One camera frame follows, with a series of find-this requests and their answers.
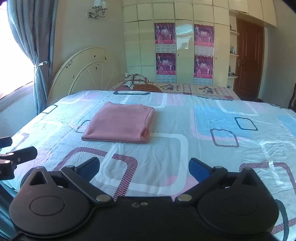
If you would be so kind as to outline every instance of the shelf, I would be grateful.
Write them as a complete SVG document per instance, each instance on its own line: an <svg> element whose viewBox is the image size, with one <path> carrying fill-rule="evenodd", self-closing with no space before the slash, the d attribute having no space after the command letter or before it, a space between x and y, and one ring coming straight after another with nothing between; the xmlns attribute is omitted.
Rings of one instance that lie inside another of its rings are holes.
<svg viewBox="0 0 296 241"><path fill-rule="evenodd" d="M238 32L236 32L236 31L232 31L232 30L230 30L230 33L231 33L231 34L236 34L236 35L239 35L239 33L238 33Z"/></svg>

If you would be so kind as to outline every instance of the curtain tieback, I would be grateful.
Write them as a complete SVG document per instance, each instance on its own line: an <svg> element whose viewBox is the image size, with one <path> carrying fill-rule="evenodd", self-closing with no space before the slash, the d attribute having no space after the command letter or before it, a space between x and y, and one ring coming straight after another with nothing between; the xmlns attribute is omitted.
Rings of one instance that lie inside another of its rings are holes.
<svg viewBox="0 0 296 241"><path fill-rule="evenodd" d="M42 66L44 64L47 64L47 61L43 61L43 62L41 62L39 64L35 64L34 67L36 68L36 67Z"/></svg>

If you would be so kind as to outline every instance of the blanket fold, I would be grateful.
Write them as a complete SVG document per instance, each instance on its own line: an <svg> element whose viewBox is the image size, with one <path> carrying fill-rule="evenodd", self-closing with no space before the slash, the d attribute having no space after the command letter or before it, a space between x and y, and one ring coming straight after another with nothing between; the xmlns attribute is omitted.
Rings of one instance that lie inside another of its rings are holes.
<svg viewBox="0 0 296 241"><path fill-rule="evenodd" d="M83 141L147 143L155 110L142 104L107 102L91 119Z"/></svg>

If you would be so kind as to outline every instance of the wall sconce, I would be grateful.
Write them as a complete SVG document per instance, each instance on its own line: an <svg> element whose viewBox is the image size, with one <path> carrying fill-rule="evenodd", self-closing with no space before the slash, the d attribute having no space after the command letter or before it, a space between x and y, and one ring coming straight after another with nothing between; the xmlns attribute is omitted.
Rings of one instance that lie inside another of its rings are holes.
<svg viewBox="0 0 296 241"><path fill-rule="evenodd" d="M105 0L94 0L94 6L93 9L95 9L95 13L94 12L88 12L88 17L89 18L95 18L98 19L99 17L104 18L106 16L106 10L107 8L107 4Z"/></svg>

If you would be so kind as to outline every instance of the door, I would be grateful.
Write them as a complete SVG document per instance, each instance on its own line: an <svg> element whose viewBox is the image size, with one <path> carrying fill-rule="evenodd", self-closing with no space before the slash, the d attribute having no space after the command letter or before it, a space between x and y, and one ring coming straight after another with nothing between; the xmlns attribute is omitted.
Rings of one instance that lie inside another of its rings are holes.
<svg viewBox="0 0 296 241"><path fill-rule="evenodd" d="M234 91L242 100L258 97L264 51L263 27L237 19L237 76Z"/></svg>

